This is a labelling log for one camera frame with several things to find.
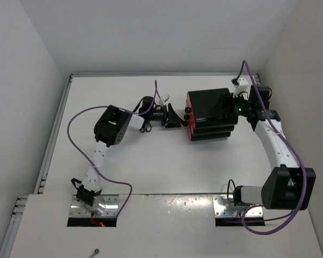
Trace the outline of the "white front platform board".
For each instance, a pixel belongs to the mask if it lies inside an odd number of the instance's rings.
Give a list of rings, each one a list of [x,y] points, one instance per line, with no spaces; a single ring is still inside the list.
[[[69,194],[31,195],[11,257],[321,257],[308,212],[260,236],[217,227],[211,196],[133,195],[115,227],[67,226]]]

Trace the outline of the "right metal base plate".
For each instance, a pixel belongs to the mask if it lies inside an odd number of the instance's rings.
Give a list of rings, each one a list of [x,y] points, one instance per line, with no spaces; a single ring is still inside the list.
[[[231,203],[225,194],[213,195],[214,216],[219,219],[239,218],[243,212],[246,212],[245,218],[263,218],[261,207],[254,207],[247,211],[251,205],[235,206]]]

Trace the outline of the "pink top drawer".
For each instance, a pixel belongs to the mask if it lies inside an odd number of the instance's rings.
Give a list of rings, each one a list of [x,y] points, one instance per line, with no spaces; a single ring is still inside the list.
[[[186,114],[191,114],[192,111],[192,104],[191,104],[191,100],[189,98],[186,99],[186,106],[185,106],[185,113]]]

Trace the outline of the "metal base plate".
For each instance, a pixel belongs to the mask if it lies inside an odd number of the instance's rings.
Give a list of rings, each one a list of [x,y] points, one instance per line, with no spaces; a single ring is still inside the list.
[[[219,219],[239,218],[243,212],[246,212],[245,218],[263,218],[261,207],[254,207],[247,211],[251,205],[235,206],[231,203],[225,194],[213,195],[214,216]]]
[[[72,197],[69,217],[70,218],[114,218],[118,213],[119,195],[95,196],[92,206]]]

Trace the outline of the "black handled scissors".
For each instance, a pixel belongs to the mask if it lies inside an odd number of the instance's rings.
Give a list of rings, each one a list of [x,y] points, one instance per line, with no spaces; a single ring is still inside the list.
[[[143,125],[142,125],[142,127],[139,129],[139,131],[141,132],[141,133],[149,133],[149,132],[151,132],[151,130],[152,130],[152,126],[151,126],[151,124],[147,121],[147,122],[145,122]]]

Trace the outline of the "black drawer cabinet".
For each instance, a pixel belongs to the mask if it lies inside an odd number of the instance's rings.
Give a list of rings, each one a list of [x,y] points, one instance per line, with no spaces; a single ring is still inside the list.
[[[191,141],[228,138],[238,123],[235,114],[220,113],[219,102],[229,89],[207,89],[187,93],[184,119]]]

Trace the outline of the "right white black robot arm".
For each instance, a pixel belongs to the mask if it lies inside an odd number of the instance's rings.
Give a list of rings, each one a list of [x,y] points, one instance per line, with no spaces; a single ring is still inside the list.
[[[245,99],[224,93],[211,110],[221,119],[245,117],[260,139],[271,167],[263,186],[237,186],[233,203],[235,206],[262,205],[269,210],[306,210],[316,179],[315,171],[300,164],[282,132],[277,111],[267,109],[260,94],[252,94]]]

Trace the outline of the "small metal wrench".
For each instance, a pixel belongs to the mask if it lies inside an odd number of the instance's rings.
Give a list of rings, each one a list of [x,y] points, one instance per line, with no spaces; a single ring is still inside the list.
[[[99,254],[100,250],[98,248],[96,248],[88,258],[93,258],[95,255]]]

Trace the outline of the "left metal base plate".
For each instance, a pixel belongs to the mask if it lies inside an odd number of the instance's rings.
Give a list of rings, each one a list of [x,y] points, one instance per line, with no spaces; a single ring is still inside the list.
[[[72,197],[69,217],[70,218],[114,218],[118,213],[119,195],[95,196],[92,206]]]

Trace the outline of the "pink drawer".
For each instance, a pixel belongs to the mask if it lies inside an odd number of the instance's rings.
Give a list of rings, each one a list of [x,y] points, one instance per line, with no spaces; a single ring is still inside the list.
[[[192,104],[191,104],[191,100],[189,98],[186,99],[186,106],[185,106],[185,113],[186,114],[191,114],[192,111]]]
[[[193,141],[194,140],[194,128],[191,123],[188,123],[187,131],[188,131],[188,137],[189,137],[190,141]]]
[[[190,128],[194,127],[194,116],[193,113],[186,113],[184,114],[184,126],[188,126]]]

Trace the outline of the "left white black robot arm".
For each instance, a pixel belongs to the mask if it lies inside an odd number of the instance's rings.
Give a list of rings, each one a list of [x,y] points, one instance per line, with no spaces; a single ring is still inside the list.
[[[122,142],[127,129],[130,127],[142,133],[151,131],[151,121],[159,121],[166,129],[187,126],[188,122],[180,118],[171,104],[158,105],[152,96],[143,97],[133,111],[126,111],[110,105],[94,126],[95,147],[93,157],[88,158],[90,163],[83,180],[71,179],[76,188],[76,198],[86,208],[95,212],[100,208],[101,179],[110,183],[128,185],[108,179],[100,171],[104,158],[110,147]]]

